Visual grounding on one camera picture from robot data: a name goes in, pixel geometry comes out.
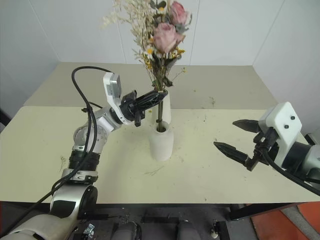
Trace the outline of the slim white ceramic vase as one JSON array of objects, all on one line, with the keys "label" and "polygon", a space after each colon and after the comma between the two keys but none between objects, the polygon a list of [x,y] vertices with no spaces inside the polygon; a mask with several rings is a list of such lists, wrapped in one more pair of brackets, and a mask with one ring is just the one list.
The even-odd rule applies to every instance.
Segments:
[{"label": "slim white ceramic vase", "polygon": [[[162,108],[162,120],[166,123],[170,124],[172,117],[171,117],[171,98],[170,92],[168,91],[167,95],[163,99],[163,108]],[[154,124],[158,119],[158,105],[152,108],[152,118],[151,122]]]}]

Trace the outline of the black stand with white caster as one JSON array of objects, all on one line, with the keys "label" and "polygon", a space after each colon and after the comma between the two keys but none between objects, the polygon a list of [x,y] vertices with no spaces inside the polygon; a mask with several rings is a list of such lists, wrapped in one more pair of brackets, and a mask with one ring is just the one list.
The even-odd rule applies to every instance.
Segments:
[{"label": "black stand with white caster", "polygon": [[225,221],[216,221],[211,229],[211,237],[216,240],[230,240],[230,235]]}]

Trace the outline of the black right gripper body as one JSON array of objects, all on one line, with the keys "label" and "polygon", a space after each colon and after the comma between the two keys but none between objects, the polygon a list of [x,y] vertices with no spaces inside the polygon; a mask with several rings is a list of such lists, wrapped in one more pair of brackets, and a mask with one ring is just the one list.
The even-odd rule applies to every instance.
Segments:
[{"label": "black right gripper body", "polygon": [[245,161],[245,167],[247,170],[252,171],[258,163],[269,165],[267,159],[271,159],[273,162],[279,151],[279,145],[277,139],[279,135],[273,127],[269,127],[266,132],[259,132],[254,137],[255,143],[253,150],[253,157],[247,158]]}]

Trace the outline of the dark rounded shape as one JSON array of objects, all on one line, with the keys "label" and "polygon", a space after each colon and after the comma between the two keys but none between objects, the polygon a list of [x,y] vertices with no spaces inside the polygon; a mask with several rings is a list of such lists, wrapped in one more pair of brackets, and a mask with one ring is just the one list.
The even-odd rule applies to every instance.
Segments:
[{"label": "dark rounded shape", "polygon": [[142,229],[134,221],[123,224],[117,228],[111,240],[141,240]]}]

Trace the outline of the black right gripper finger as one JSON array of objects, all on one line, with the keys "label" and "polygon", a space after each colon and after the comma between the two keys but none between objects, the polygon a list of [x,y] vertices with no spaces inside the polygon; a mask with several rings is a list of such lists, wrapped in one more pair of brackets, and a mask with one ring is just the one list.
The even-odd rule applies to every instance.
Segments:
[{"label": "black right gripper finger", "polygon": [[226,157],[242,164],[246,164],[246,160],[248,159],[248,155],[237,150],[234,146],[231,146],[227,143],[214,141],[213,145]]},{"label": "black right gripper finger", "polygon": [[259,133],[260,126],[258,120],[240,119],[232,123],[234,126],[251,133]]}]

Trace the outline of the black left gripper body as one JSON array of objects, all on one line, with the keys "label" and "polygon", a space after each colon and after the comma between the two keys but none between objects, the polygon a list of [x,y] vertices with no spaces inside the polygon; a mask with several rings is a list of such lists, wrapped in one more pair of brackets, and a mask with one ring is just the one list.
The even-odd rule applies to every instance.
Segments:
[{"label": "black left gripper body", "polygon": [[120,110],[127,120],[134,122],[136,127],[141,126],[141,121],[145,118],[146,110],[138,105],[136,90],[133,90],[122,97]]}]

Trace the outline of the black table frame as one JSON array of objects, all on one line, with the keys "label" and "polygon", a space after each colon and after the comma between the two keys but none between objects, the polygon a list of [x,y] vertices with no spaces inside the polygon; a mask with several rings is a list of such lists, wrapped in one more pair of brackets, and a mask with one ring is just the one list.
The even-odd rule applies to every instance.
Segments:
[{"label": "black table frame", "polygon": [[192,208],[192,207],[214,207],[229,208],[226,218],[236,221],[250,218],[276,210],[282,210],[299,205],[298,202],[285,203],[252,203],[241,207],[239,203],[98,203],[93,210],[80,215],[81,219],[104,220],[108,217],[98,213],[98,210],[112,208]]}]

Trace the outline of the pink rose flower bouquet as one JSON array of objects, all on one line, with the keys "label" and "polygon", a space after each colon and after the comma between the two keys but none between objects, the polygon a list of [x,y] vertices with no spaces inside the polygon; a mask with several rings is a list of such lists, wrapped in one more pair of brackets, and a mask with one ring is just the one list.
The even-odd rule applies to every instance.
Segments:
[{"label": "pink rose flower bouquet", "polygon": [[149,5],[151,17],[145,20],[148,32],[143,61],[154,90],[165,97],[166,88],[173,86],[170,70],[185,52],[179,45],[186,37],[193,14],[177,0],[149,0]]}]

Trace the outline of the squat white ceramic vase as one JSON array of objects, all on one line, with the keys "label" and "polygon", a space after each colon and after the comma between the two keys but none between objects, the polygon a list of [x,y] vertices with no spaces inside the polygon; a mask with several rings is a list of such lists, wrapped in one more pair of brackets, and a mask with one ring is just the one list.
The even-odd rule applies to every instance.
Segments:
[{"label": "squat white ceramic vase", "polygon": [[150,153],[153,159],[163,162],[172,156],[174,133],[166,121],[162,122],[164,132],[159,132],[157,127],[158,124],[155,123],[148,133]]}]

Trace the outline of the orange floor mat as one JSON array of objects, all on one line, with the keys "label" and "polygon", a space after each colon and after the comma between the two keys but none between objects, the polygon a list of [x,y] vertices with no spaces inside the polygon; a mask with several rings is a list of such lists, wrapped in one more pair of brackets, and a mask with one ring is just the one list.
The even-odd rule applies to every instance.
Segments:
[{"label": "orange floor mat", "polygon": [[320,201],[251,218],[258,240],[320,240]]}]

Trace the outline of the white dried grass bouquet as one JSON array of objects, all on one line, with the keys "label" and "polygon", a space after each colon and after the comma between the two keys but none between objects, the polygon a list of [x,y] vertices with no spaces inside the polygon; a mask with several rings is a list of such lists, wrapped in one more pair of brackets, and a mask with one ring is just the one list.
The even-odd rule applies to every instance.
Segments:
[{"label": "white dried grass bouquet", "polygon": [[153,45],[155,10],[151,7],[151,0],[113,0],[112,10],[102,17],[102,26],[111,24],[128,24],[133,35],[133,42],[138,49],[134,49],[134,57],[147,71],[152,86],[157,91],[163,90],[160,78],[154,73]]}]

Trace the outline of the black metal frame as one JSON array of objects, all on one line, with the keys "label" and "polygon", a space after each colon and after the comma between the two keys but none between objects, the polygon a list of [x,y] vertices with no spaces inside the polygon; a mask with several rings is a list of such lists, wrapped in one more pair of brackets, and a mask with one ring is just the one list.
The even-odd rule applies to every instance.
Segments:
[{"label": "black metal frame", "polygon": [[12,118],[2,108],[0,108],[0,133],[6,128],[11,120]]}]

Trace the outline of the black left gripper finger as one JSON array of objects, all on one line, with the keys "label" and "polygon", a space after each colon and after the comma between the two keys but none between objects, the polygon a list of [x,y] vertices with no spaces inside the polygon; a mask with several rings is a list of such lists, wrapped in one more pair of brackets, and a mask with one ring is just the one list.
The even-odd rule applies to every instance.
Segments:
[{"label": "black left gripper finger", "polygon": [[159,99],[159,98],[144,99],[139,102],[139,108],[141,110],[148,110],[153,108],[154,106],[157,106],[161,101],[162,99]]},{"label": "black left gripper finger", "polygon": [[160,102],[167,95],[168,95],[168,92],[166,90],[163,90],[163,91],[152,90],[138,97],[136,101],[137,102]]}]

